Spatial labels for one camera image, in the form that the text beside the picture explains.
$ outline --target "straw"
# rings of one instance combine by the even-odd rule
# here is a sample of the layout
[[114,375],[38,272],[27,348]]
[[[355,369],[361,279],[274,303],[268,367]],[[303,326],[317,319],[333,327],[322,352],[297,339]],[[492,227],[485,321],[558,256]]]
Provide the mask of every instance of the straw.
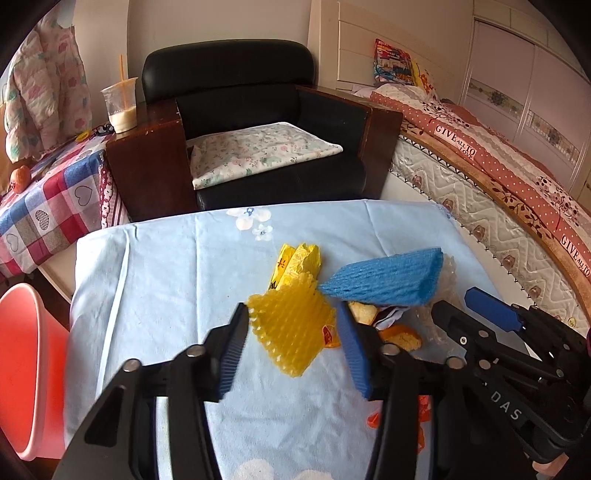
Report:
[[[121,77],[121,82],[125,81],[125,73],[123,71],[123,55],[119,54],[119,76]],[[125,93],[125,88],[123,88],[123,107],[127,109],[127,94]]]

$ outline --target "wardrobe door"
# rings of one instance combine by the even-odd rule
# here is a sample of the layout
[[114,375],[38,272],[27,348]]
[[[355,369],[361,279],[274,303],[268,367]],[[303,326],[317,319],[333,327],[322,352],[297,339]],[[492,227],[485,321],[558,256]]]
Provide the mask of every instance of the wardrobe door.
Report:
[[515,143],[568,188],[591,131],[591,86],[567,64],[537,50],[530,108]]
[[524,110],[534,56],[532,43],[476,22],[463,105],[509,140],[515,138]]

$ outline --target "plastic cup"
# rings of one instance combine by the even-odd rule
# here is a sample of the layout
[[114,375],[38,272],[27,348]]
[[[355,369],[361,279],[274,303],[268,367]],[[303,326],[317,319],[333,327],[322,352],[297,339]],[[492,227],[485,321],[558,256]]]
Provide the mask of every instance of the plastic cup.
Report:
[[104,90],[109,122],[115,133],[121,134],[138,126],[138,113],[135,106],[135,81],[137,77],[115,83]]

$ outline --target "hanging jacket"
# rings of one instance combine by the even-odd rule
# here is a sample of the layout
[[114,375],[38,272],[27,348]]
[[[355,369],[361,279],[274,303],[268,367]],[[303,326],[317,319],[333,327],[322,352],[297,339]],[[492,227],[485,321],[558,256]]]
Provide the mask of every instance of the hanging jacket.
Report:
[[12,162],[39,157],[92,127],[74,27],[59,26],[58,7],[33,28],[9,67],[4,127]]

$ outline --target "pink bucket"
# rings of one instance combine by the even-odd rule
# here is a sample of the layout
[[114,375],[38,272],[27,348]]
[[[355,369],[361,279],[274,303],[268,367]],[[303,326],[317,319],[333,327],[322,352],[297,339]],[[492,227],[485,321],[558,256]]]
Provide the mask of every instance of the pink bucket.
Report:
[[0,299],[0,428],[23,460],[64,454],[67,340],[29,284]]

